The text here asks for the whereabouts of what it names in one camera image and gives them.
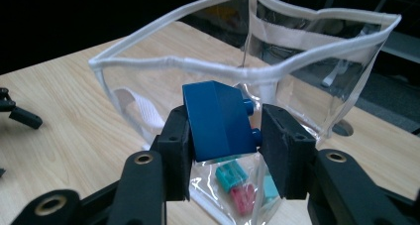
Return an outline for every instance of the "light wood surface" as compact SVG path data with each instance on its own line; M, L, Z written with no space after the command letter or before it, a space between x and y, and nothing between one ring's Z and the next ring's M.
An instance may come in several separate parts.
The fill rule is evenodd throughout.
M183 42L200 48L183 49ZM119 179L125 159L145 141L116 112L87 62L113 43L0 75L17 106L41 116L33 130L0 114L0 224L10 224L34 198L70 188L83 198ZM188 26L174 24L133 56L212 54L241 63L237 50ZM414 199L420 187L420 139L353 108L350 137L333 135L322 148L352 155L380 186ZM168 224L215 224L194 201L169 202ZM283 201L270 224L310 224L305 201Z

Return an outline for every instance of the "blue plastic block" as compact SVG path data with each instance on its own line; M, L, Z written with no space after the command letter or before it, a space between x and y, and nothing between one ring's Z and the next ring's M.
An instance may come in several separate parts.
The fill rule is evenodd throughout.
M205 81L185 84L182 90L198 162L222 162L257 151L250 102L239 89Z
M229 193L232 187L245 182L248 175L236 161L231 161L216 169L216 177L223 189Z
M272 180L271 175L266 175L263 178L263 193L265 200L270 200L278 196L278 191L275 187L274 180Z

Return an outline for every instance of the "red plastic piece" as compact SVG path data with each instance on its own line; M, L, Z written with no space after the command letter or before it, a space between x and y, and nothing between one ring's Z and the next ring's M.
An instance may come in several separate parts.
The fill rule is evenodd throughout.
M233 187L230 193L239 214L247 215L253 212L256 192L252 184L247 183Z

